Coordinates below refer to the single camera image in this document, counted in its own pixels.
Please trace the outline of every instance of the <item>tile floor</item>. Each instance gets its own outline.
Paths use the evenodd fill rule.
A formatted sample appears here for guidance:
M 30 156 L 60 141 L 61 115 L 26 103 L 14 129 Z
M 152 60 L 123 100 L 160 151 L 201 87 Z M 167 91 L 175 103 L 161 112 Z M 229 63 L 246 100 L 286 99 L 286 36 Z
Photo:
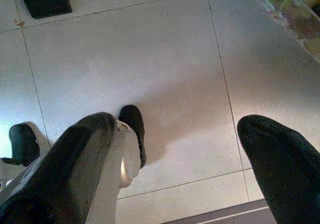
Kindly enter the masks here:
M 70 1 L 72 14 L 33 20 L 22 0 L 0 0 L 0 156 L 14 124 L 33 123 L 44 154 L 82 117 L 137 104 L 148 162 L 119 194 L 121 224 L 263 198 L 235 134 L 244 115 L 320 150 L 319 64 L 254 0 Z

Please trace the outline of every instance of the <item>floor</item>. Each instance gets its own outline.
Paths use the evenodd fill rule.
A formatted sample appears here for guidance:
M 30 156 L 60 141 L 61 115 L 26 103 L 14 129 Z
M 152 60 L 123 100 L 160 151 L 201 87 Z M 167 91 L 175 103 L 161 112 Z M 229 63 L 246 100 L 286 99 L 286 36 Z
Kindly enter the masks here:
M 34 20 L 23 0 L 0 0 L 1 157 L 14 124 L 31 124 L 44 154 L 82 117 L 137 104 L 148 160 L 119 194 L 122 224 L 262 199 L 236 136 L 245 115 L 320 150 L 320 66 L 255 0 L 70 2 L 72 14 Z

